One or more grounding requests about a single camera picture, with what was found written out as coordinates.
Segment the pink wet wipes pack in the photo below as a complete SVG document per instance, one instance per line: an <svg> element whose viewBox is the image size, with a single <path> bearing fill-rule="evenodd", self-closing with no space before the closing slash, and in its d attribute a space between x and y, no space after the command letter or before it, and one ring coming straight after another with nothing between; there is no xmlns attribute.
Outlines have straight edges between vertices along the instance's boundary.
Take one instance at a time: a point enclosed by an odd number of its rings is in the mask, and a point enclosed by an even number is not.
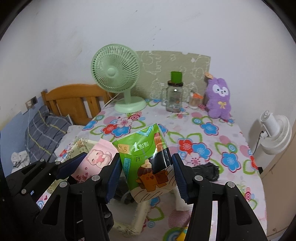
<svg viewBox="0 0 296 241"><path fill-rule="evenodd" d="M74 154L87 153L76 171L71 175L78 183L83 183L92 176L98 175L103 167L111 164L117 153L116 147L104 139L95 142L81 138L76 142L73 149Z"/></svg>

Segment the black plastic bag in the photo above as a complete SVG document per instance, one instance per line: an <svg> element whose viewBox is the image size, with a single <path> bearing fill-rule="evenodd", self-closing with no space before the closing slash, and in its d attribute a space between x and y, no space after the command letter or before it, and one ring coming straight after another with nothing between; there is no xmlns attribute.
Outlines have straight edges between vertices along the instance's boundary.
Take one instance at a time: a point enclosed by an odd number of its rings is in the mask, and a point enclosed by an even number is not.
<svg viewBox="0 0 296 241"><path fill-rule="evenodd" d="M200 175L207 180L214 182L219 178L219 167L213 163L201 164L196 167L192 167L195 175Z"/></svg>

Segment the green tissue pack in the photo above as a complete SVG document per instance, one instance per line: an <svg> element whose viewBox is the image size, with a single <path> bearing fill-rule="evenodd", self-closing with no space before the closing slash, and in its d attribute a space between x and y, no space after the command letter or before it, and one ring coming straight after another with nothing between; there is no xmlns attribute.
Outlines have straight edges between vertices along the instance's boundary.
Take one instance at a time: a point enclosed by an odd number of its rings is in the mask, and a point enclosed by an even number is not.
<svg viewBox="0 0 296 241"><path fill-rule="evenodd" d="M162 131L155 123L113 142L131 196L145 202L176 187L173 161Z"/></svg>

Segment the yellow fabric storage box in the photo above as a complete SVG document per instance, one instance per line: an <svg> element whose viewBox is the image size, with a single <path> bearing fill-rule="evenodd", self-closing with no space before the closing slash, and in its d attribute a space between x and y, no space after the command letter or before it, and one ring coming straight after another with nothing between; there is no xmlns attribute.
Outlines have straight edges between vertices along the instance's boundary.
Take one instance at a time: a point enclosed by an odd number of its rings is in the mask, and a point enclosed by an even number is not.
<svg viewBox="0 0 296 241"><path fill-rule="evenodd" d="M99 144L102 144L108 152L115 152L115 147L107 140L92 141L80 138L69 144L56 160L62 163L69 161L78 157L79 154L89 153L93 147L97 147ZM113 228L127 236L140 235L147 224L147 215L151 210L151 202L136 203L134 200L129 201L130 197L131 193L128 190L126 179L121 174L113 197L114 200L109 203L109 207L114 214Z"/></svg>

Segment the clear pack white pads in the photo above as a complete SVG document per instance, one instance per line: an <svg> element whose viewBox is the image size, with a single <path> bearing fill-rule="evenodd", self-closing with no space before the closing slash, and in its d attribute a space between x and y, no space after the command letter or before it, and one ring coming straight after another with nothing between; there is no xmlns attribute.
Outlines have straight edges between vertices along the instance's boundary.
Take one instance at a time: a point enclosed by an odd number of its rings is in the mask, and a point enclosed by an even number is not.
<svg viewBox="0 0 296 241"><path fill-rule="evenodd" d="M184 201L184 199L182 199L178 187L175 187L173 189L174 191L174 195L176 198L176 210L177 211L192 211L193 209L193 205L192 204L186 204L186 202Z"/></svg>

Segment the floral tablecloth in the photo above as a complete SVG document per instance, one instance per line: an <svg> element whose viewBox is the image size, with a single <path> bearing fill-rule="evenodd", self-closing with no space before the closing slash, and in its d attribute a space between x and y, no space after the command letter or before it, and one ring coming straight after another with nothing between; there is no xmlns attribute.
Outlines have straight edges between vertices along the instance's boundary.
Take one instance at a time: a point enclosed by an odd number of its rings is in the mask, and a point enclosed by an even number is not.
<svg viewBox="0 0 296 241"><path fill-rule="evenodd" d="M57 157L69 144L80 138L113 142L130 133L157 123L170 153L180 155L184 164L197 166L213 163L219 167L218 183L234 182L254 210L263 229L267 228L266 202L263 184L254 156L239 126L233 119L212 119L204 107L191 109L183 104L179 113L170 113L160 100L147 100L145 109L135 113L119 113L112 105L67 142L62 142ZM173 192L150 200L147 224L140 235L127 236L115 228L111 240L176 240L187 226L191 211L177 211Z"/></svg>

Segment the blue plaid pillow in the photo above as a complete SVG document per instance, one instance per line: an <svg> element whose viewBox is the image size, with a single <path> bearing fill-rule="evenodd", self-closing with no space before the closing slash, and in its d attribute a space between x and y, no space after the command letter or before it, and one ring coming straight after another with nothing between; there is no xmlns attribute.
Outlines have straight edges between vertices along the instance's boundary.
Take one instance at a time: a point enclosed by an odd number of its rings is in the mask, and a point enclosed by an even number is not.
<svg viewBox="0 0 296 241"><path fill-rule="evenodd" d="M44 159L53 162L57 159L55 150L67 134L70 122L66 117L57 116L42 106L27 127L25 148L31 163Z"/></svg>

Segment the crumpled white cloth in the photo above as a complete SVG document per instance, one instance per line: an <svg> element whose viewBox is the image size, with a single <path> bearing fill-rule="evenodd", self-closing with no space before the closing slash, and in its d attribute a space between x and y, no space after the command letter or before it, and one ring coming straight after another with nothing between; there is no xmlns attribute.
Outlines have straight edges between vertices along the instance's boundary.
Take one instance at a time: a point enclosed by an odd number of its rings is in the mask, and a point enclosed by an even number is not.
<svg viewBox="0 0 296 241"><path fill-rule="evenodd" d="M11 173L18 171L30 164L30 158L27 154L27 151L21 151L19 153L13 152L11 154L11 162L13 164L13 168Z"/></svg>

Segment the yellow black packet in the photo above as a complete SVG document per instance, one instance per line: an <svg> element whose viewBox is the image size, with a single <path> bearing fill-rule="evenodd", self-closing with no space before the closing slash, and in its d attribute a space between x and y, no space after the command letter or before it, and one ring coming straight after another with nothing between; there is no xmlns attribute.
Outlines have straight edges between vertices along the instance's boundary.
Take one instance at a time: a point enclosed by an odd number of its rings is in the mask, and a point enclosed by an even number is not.
<svg viewBox="0 0 296 241"><path fill-rule="evenodd" d="M186 237L187 230L188 230L187 227L184 228L184 229L180 232L179 236L176 238L176 241L184 241L184 240L185 240L185 237Z"/></svg>

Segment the toothpick jar orange lid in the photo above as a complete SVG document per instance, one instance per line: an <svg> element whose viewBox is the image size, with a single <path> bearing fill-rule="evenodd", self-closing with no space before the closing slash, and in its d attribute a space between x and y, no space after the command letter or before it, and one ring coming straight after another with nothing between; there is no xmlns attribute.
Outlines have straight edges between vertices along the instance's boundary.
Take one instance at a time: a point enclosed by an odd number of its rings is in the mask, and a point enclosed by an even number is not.
<svg viewBox="0 0 296 241"><path fill-rule="evenodd" d="M190 92L189 97L189 107L192 109L197 109L199 105L203 102L203 96L196 93L196 92Z"/></svg>

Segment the glass mason jar mug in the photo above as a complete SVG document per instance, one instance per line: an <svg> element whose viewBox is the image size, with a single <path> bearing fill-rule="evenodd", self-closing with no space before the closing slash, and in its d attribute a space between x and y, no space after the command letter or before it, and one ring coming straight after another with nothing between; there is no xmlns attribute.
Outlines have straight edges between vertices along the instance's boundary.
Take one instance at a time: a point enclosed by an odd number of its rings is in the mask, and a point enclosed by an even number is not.
<svg viewBox="0 0 296 241"><path fill-rule="evenodd" d="M179 113L182 108L183 83L168 81L168 86L161 91L161 104L166 111Z"/></svg>

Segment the purple plush bunny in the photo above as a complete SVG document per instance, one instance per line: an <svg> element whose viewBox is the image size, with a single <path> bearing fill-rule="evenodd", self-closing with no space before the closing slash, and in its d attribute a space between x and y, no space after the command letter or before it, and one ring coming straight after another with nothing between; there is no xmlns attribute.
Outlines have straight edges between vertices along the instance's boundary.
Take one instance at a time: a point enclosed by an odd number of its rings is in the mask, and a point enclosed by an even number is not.
<svg viewBox="0 0 296 241"><path fill-rule="evenodd" d="M206 109L210 118L221 118L225 121L230 118L230 90L223 78L215 78L208 80L205 90L207 98Z"/></svg>

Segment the green cup on jar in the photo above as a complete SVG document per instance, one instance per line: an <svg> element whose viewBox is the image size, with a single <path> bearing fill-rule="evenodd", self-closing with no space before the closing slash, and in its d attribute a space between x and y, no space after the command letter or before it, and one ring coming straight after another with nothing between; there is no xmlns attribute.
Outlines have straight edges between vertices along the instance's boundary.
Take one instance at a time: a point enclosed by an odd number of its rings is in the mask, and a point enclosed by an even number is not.
<svg viewBox="0 0 296 241"><path fill-rule="evenodd" d="M171 82L172 83L175 83L175 84L182 83L182 77L183 77L182 72L178 72L178 71L171 72Z"/></svg>

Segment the beige door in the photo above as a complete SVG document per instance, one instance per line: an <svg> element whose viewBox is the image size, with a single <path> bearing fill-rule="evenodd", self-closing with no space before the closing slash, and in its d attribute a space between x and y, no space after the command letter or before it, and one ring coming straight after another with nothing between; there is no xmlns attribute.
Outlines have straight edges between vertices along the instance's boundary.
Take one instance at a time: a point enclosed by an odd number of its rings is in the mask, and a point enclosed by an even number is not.
<svg viewBox="0 0 296 241"><path fill-rule="evenodd" d="M267 238L284 233L295 216L295 125L288 147L262 173L267 213Z"/></svg>

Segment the white standing fan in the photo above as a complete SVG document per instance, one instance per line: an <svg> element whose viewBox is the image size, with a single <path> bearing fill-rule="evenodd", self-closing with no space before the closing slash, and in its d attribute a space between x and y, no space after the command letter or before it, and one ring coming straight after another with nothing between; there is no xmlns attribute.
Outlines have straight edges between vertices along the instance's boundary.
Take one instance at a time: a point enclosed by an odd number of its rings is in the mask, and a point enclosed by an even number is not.
<svg viewBox="0 0 296 241"><path fill-rule="evenodd" d="M262 150L270 156L282 152L292 138L292 126L284 115L274 115L269 110L264 111L260 118L264 131L259 135Z"/></svg>

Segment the green desk fan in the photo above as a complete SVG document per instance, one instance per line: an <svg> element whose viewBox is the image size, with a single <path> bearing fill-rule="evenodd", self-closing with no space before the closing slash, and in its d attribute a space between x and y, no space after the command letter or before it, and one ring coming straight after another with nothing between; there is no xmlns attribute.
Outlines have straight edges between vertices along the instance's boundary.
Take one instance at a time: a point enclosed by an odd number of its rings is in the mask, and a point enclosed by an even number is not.
<svg viewBox="0 0 296 241"><path fill-rule="evenodd" d="M110 44L99 49L91 62L91 74L103 90L123 94L115 103L117 112L134 113L146 107L142 97L131 95L139 79L140 63L137 53L129 47Z"/></svg>

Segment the wall power socket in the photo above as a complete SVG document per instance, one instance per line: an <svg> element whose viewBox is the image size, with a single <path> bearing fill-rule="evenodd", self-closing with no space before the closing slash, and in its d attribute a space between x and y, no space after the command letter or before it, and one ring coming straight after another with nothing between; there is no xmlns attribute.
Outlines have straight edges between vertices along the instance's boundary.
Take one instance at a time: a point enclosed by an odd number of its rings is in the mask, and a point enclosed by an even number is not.
<svg viewBox="0 0 296 241"><path fill-rule="evenodd" d="M36 96L31 98L29 101L25 103L27 110L31 109L37 103L38 103L38 99Z"/></svg>

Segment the green patterned wall mat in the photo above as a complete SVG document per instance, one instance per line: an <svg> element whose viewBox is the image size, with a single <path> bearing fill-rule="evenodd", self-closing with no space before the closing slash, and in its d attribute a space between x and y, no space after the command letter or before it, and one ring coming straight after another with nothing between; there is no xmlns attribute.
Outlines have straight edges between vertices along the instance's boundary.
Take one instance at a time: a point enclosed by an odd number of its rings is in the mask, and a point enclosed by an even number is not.
<svg viewBox="0 0 296 241"><path fill-rule="evenodd" d="M171 72L181 72L183 101L189 101L194 91L204 95L205 73L209 72L211 57L176 51L137 51L140 62L140 75L132 95L145 99L161 99L162 89L168 86Z"/></svg>

